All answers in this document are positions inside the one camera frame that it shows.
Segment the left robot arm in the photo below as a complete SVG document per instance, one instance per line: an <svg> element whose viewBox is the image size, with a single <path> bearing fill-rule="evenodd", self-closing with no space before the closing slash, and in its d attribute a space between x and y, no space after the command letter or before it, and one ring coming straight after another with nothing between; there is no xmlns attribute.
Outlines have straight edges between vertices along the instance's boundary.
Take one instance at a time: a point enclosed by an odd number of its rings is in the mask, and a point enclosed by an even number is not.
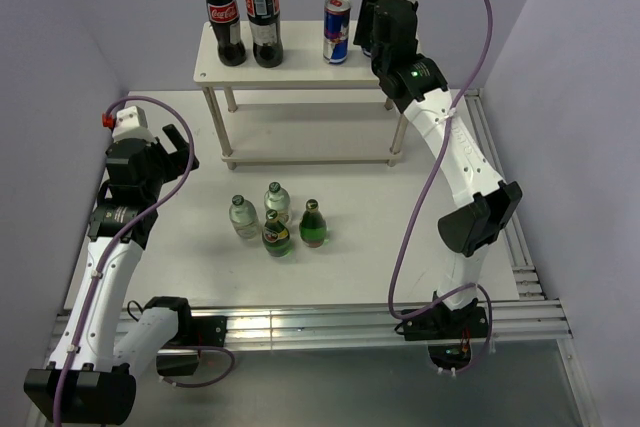
<svg viewBox="0 0 640 427"><path fill-rule="evenodd" d="M165 345L183 346L195 333L189 302L154 297L117 341L124 297L147 247L162 187L182 185L197 165L192 145L172 153L159 140L120 140L106 152L107 178L90 216L81 285L59 342L44 368L31 369L24 391L55 426L121 425L130 415L137 377Z"/></svg>

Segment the green bottle gold cap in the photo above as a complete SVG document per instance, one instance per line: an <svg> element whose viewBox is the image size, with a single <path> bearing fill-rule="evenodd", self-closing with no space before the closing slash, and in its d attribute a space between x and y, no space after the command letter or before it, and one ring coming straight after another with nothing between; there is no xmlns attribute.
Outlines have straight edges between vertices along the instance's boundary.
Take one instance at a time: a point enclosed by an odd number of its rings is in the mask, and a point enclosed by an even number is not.
<svg viewBox="0 0 640 427"><path fill-rule="evenodd" d="M299 224L301 240L310 248L323 245L327 235L326 221L319 211L316 199L306 201L305 212Z"/></svg>

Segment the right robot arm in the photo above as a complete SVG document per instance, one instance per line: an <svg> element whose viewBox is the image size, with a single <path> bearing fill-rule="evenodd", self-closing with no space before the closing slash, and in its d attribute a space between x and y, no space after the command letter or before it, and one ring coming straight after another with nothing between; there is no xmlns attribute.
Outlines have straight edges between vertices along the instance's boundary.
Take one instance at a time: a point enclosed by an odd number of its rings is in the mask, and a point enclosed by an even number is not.
<svg viewBox="0 0 640 427"><path fill-rule="evenodd" d="M199 83L224 88L231 109L236 107L232 90L240 86L317 90L379 85L387 108L398 112L393 144L401 145L407 125L413 125L435 158L426 183L431 185L441 172L456 206L437 223L451 259L433 300L421 309L392 315L406 325L433 329L446 337L481 322L482 334L487 336L491 309L478 304L477 295L483 290L478 279L487 247L508 223L522 191L517 183L506 183L487 163L458 117L456 107L461 97L451 93L435 62L421 52L417 9L417 0L362 0L354 43L371 62L371 71L363 79L348 74L341 81L327 67L297 63L275 70L222 67L203 74Z"/></svg>

